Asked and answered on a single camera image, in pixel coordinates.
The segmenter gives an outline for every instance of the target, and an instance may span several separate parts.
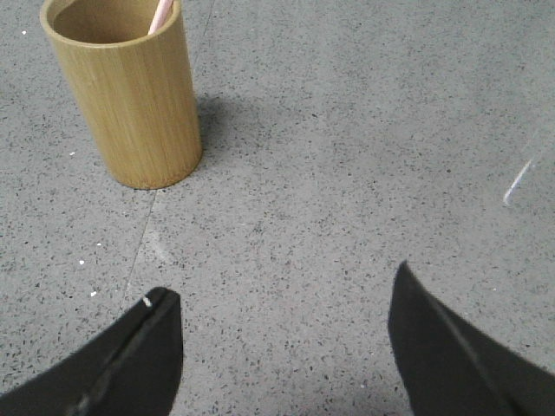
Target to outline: pink straw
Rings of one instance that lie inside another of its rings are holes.
[[[158,2],[158,7],[154,12],[153,22],[150,23],[150,29],[148,30],[148,34],[154,33],[158,30],[166,21],[167,12],[170,10],[170,6],[172,5],[173,0],[160,0]]]

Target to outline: gray speckled floor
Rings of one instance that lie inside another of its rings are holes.
[[[184,3],[205,155],[157,192],[108,176],[41,1],[2,3],[0,391],[165,285],[174,415],[408,414],[405,258],[555,371],[553,2]]]

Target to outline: wooden cylinder container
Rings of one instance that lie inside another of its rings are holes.
[[[157,0],[46,0],[41,24],[114,178],[172,185],[202,145],[180,1],[152,35]]]

